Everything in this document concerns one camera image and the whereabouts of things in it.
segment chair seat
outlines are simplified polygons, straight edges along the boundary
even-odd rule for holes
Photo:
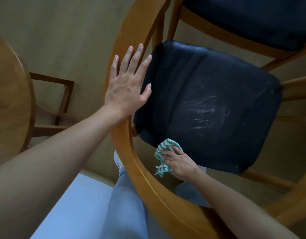
[[[306,0],[184,0],[183,5],[231,33],[286,51],[306,43]]]
[[[242,173],[257,159],[280,106],[272,74],[211,49],[165,41],[143,82],[152,95],[134,117],[140,138],[170,138],[198,165]]]

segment shoe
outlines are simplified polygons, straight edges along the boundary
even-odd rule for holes
[[[114,162],[116,166],[118,166],[120,172],[120,170],[124,168],[124,165],[122,164],[122,161],[120,160],[116,151],[114,151]]]
[[[204,173],[206,173],[207,174],[207,172],[206,172],[206,168],[205,167],[202,167],[202,166],[199,166],[199,165],[197,165],[197,167],[199,167]]]

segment floor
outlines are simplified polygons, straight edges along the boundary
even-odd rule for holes
[[[116,35],[134,0],[0,0],[0,36],[24,59],[31,72],[75,81],[69,114],[82,120],[103,105],[103,84],[108,58]],[[166,13],[166,37],[171,7]],[[233,47],[179,22],[175,40],[200,45],[237,56],[262,66],[271,59]],[[280,81],[306,76],[306,56],[275,69]],[[34,81],[37,101],[57,110],[63,88]],[[282,104],[279,114],[306,115],[306,100]],[[36,122],[50,118],[38,114]],[[154,148],[134,138],[140,159],[154,173]],[[116,181],[114,147],[106,138],[85,165],[85,169]],[[306,124],[274,122],[262,152],[253,168],[290,181],[298,181],[306,171]],[[242,193],[258,205],[274,202],[281,194],[238,176],[214,171],[208,173]],[[158,179],[171,188],[178,183],[170,174]],[[306,221],[291,227],[306,238]]]

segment wooden table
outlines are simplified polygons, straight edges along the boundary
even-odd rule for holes
[[[0,38],[0,163],[28,146],[35,122],[35,103],[29,73]]]

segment jeans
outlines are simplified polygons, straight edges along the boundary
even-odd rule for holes
[[[178,196],[192,203],[209,207],[205,198],[189,182],[183,182],[175,188]],[[119,179],[112,191],[109,209],[101,232],[101,239],[148,239],[147,208],[143,204],[126,170],[122,168]],[[154,228],[164,233],[158,238],[170,238],[161,228]]]

